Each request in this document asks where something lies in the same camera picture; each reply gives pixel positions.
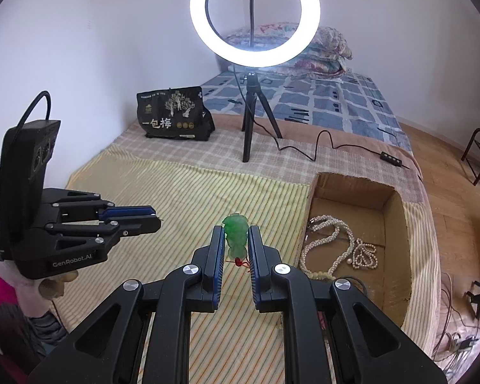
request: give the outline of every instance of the metal screw cap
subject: metal screw cap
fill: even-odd
[[[339,278],[334,282],[334,285],[340,290],[350,289],[350,282],[346,278]]]
[[[279,274],[288,274],[290,272],[290,266],[287,266],[286,264],[278,264],[274,267],[274,270]]]
[[[183,273],[185,274],[196,274],[199,271],[199,267],[195,264],[189,264],[183,267]]]
[[[139,282],[137,280],[127,280],[123,283],[123,289],[127,292],[134,291],[139,286]]]

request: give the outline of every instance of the green jade figurine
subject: green jade figurine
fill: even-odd
[[[243,261],[247,257],[247,231],[249,230],[247,218],[239,213],[234,213],[227,216],[222,223],[229,246],[229,258]]]

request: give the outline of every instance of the power adapter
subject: power adapter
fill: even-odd
[[[475,346],[479,340],[475,336],[468,336],[462,339],[459,335],[458,338],[455,338],[450,343],[450,352],[462,352],[466,351]]]

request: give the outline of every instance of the cardboard box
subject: cardboard box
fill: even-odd
[[[377,247],[379,264],[375,270],[355,270],[345,260],[333,275],[361,279],[369,291],[369,298],[394,323],[402,326],[411,298],[412,279],[407,223],[399,193],[392,186],[369,179],[319,173],[310,188],[308,218],[302,229],[301,243],[306,245],[333,233],[334,227],[318,232],[307,230],[309,219],[320,215],[345,221],[355,238]],[[348,237],[341,230],[336,240],[308,253],[306,266],[312,272],[328,271],[347,248]]]

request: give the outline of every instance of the wooden floor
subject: wooden floor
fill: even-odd
[[[423,173],[437,232],[441,271],[450,274],[453,280],[453,306],[462,314],[464,323],[475,325],[474,307],[469,304],[465,292],[479,292],[472,282],[480,281],[480,183],[472,185],[472,173],[467,164],[460,161],[462,151],[413,127],[402,125],[402,128],[411,141],[412,151]],[[446,275],[443,275],[442,281],[443,287],[449,290]],[[442,293],[441,297],[442,316],[438,337],[443,330],[448,308],[446,294]],[[459,316],[453,313],[448,332],[457,330],[462,336],[476,332],[475,328],[464,327]],[[440,352],[447,350],[447,344],[445,337]],[[451,382],[462,375],[479,351],[480,342]]]

